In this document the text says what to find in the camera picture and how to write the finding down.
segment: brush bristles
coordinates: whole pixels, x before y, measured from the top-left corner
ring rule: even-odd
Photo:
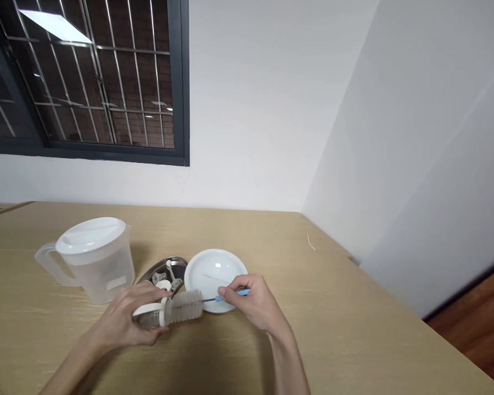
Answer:
[[[166,324],[187,321],[203,314],[203,295],[200,290],[180,292],[167,303]]]

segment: pitcher handle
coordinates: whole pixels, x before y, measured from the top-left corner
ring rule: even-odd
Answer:
[[[53,278],[65,286],[80,286],[77,279],[69,277],[60,268],[59,264],[49,255],[50,252],[56,251],[55,242],[44,244],[35,254],[37,262],[48,271]]]

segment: white wall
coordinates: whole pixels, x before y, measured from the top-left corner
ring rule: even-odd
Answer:
[[[494,1],[380,2],[304,214],[420,315],[494,262]]]
[[[0,202],[299,211],[377,2],[190,2],[190,168],[0,155]]]

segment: hand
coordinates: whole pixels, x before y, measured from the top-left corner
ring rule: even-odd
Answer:
[[[244,288],[250,289],[247,295],[236,294],[238,289]],[[290,330],[284,313],[261,274],[239,275],[227,287],[219,287],[218,294],[237,307],[258,329],[273,336]]]
[[[146,330],[139,327],[132,314],[139,306],[154,303],[172,293],[144,282],[124,288],[108,305],[99,320],[85,334],[103,352],[124,346],[155,344],[159,336],[169,331],[168,326]]]

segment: blue brush handle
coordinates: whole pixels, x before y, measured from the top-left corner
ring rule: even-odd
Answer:
[[[236,293],[238,295],[241,295],[241,296],[245,296],[249,293],[250,289],[245,289],[245,290],[241,290],[241,291],[237,291]],[[223,299],[221,298],[221,296],[217,295],[216,296],[216,302],[221,302]]]

